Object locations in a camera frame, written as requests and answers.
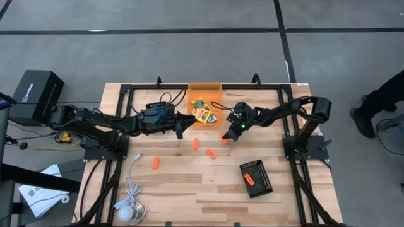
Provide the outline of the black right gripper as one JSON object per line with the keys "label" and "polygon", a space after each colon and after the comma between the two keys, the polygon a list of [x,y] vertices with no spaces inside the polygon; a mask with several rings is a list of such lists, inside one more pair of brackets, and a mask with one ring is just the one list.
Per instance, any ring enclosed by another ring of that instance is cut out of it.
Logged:
{"label": "black right gripper", "polygon": [[255,117],[255,109],[245,102],[238,102],[226,118],[231,125],[222,138],[238,141],[244,130],[248,130],[252,126],[252,120]]}

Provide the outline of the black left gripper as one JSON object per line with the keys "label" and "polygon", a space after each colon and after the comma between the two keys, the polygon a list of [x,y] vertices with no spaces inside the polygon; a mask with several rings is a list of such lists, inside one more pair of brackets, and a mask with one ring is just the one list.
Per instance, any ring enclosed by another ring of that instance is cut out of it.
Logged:
{"label": "black left gripper", "polygon": [[143,110],[137,115],[137,119],[144,134],[174,131],[178,139],[183,139],[182,129],[187,129],[197,122],[195,116],[176,112],[172,108]]}

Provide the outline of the orange translucent plastic bin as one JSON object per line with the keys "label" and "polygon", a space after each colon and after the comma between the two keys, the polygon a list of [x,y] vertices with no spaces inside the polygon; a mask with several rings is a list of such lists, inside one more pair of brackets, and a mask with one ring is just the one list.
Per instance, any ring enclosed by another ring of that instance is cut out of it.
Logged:
{"label": "orange translucent plastic bin", "polygon": [[196,122],[193,127],[215,127],[219,128],[223,124],[223,111],[217,107],[214,107],[212,102],[221,103],[222,102],[222,84],[217,82],[209,82],[209,83],[189,83],[188,85],[188,106],[187,110],[191,114],[191,110],[193,106],[191,102],[202,96],[203,99],[206,101],[210,110],[217,118],[217,121],[213,123],[201,123]]}

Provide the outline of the black mesh plastic basket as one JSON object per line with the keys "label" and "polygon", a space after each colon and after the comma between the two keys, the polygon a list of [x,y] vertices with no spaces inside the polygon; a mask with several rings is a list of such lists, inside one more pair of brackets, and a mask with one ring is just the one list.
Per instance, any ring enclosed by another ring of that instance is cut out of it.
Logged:
{"label": "black mesh plastic basket", "polygon": [[[262,160],[250,161],[239,165],[243,181],[246,185],[249,197],[255,198],[273,192],[270,179],[265,170]],[[255,181],[254,186],[250,187],[243,177],[243,174],[248,173]]]}

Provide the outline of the white bulb brass-base lamp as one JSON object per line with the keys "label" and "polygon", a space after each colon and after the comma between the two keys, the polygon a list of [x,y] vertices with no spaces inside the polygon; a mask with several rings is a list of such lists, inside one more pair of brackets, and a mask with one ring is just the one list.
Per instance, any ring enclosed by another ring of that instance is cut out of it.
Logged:
{"label": "white bulb brass-base lamp", "polygon": [[140,224],[146,214],[146,206],[139,202],[134,205],[123,206],[118,210],[118,219],[127,225],[135,226]]}

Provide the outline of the person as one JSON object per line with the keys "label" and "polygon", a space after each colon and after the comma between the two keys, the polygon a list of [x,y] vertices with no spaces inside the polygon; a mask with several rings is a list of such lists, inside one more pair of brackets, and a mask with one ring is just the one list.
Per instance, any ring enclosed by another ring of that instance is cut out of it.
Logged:
{"label": "person", "polygon": [[396,103],[404,101],[404,70],[393,76],[380,88],[362,97],[359,108],[353,108],[350,116],[358,131],[366,138],[375,138],[372,118],[381,111],[394,112]]}

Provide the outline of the black box white logo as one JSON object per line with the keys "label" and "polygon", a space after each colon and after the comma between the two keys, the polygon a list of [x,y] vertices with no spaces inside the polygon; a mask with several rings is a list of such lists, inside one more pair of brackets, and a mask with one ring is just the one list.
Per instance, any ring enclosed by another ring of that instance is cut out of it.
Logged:
{"label": "black box white logo", "polygon": [[17,105],[11,108],[9,120],[22,126],[48,125],[63,86],[53,71],[26,70],[13,94]]}

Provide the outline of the black side table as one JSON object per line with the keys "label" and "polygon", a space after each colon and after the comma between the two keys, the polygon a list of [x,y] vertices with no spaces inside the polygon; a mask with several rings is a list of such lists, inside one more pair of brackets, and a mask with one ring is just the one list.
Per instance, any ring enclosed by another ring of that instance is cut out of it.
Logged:
{"label": "black side table", "polygon": [[11,217],[22,214],[28,209],[23,202],[14,202],[15,183],[78,193],[81,183],[68,178],[58,177],[55,173],[48,175],[27,170],[13,165],[0,165],[0,227],[10,227]]}

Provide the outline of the white printed papers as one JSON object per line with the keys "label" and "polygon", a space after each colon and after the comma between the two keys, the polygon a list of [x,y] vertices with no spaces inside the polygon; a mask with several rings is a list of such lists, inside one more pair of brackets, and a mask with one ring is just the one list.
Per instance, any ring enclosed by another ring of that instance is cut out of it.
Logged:
{"label": "white printed papers", "polygon": [[44,215],[69,194],[66,191],[45,189],[31,185],[21,185],[18,187],[18,190],[36,218]]}

